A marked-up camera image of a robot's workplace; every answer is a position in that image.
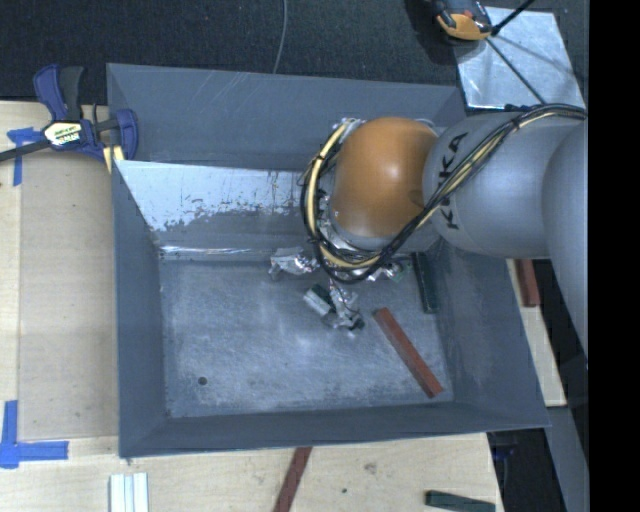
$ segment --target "green object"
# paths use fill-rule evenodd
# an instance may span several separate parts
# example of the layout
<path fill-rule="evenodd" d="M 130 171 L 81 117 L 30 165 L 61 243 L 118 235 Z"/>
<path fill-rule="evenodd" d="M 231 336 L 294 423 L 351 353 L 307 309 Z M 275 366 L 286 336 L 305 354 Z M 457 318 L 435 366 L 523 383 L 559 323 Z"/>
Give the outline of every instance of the green object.
<path fill-rule="evenodd" d="M 435 313 L 438 311 L 438 301 L 429 258 L 423 252 L 414 252 L 411 254 L 411 261 L 418 280 L 422 310 L 429 314 Z"/>
<path fill-rule="evenodd" d="M 496 506 L 488 501 L 474 500 L 464 496 L 457 496 L 448 492 L 427 491 L 424 497 L 425 505 L 439 507 L 453 512 L 495 512 Z"/>

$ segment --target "gray cylinder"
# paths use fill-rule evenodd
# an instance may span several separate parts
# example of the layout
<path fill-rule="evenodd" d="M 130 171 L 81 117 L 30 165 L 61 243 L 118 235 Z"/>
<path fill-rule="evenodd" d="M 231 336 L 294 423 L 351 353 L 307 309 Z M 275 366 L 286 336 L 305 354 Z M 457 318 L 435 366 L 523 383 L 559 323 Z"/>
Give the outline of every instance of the gray cylinder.
<path fill-rule="evenodd" d="M 542 216 L 553 270 L 588 356 L 587 137 L 585 121 L 551 157 L 542 184 Z"/>
<path fill-rule="evenodd" d="M 425 163 L 425 202 L 473 148 L 517 115 L 472 116 L 442 134 Z M 511 134 L 486 166 L 432 217 L 438 232 L 451 244 L 480 254 L 548 257 L 542 182 L 551 156 L 579 123 L 552 117 Z"/>

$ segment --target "gray bin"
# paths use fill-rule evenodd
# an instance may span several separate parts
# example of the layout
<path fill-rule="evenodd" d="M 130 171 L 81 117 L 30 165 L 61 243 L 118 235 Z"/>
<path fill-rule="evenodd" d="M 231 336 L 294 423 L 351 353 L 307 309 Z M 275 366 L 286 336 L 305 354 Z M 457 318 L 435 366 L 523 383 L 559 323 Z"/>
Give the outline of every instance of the gray bin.
<path fill-rule="evenodd" d="M 273 282 L 278 247 L 307 247 L 297 180 L 342 117 L 443 130 L 455 88 L 111 65 L 133 109 L 135 161 L 113 170 L 123 457 L 548 425 L 504 260 L 427 227 L 440 309 L 411 272 L 361 283 L 366 326 L 325 327 L 302 296 L 322 271 Z M 429 399 L 371 317 L 389 307 L 444 391 Z"/>

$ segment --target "bin floor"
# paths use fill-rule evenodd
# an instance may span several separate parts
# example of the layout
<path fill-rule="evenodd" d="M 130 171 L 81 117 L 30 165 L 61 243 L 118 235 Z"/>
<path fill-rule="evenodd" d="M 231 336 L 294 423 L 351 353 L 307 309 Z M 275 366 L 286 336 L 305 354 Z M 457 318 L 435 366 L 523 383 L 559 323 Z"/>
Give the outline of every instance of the bin floor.
<path fill-rule="evenodd" d="M 436 326 L 410 270 L 353 285 L 366 326 L 331 329 L 303 301 L 318 270 L 272 281 L 262 262 L 160 262 L 166 402 L 172 417 L 453 400 Z M 371 317 L 388 307 L 444 391 L 429 399 Z"/>

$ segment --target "brown stick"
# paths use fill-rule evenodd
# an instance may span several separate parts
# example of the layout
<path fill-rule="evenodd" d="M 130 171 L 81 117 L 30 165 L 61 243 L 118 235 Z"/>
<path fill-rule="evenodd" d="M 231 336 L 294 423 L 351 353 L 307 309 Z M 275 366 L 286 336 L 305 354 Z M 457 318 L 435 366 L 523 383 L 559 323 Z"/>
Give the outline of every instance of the brown stick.
<path fill-rule="evenodd" d="M 298 485 L 300 485 L 300 480 L 302 480 L 302 473 L 304 473 L 304 468 L 307 467 L 307 462 L 311 455 L 311 448 L 311 446 L 296 448 L 296 451 L 293 453 L 287 476 L 284 477 L 284 482 L 280 488 L 278 500 L 273 507 L 273 512 L 289 512 L 289 510 L 291 510 L 293 498 L 295 498 Z"/>
<path fill-rule="evenodd" d="M 539 306 L 541 304 L 540 292 L 533 262 L 531 260 L 515 260 L 515 264 L 522 305 L 527 308 Z"/>
<path fill-rule="evenodd" d="M 379 309 L 373 314 L 373 318 L 427 396 L 433 398 L 440 393 L 442 391 L 440 382 L 424 362 L 391 311 L 388 308 Z"/>

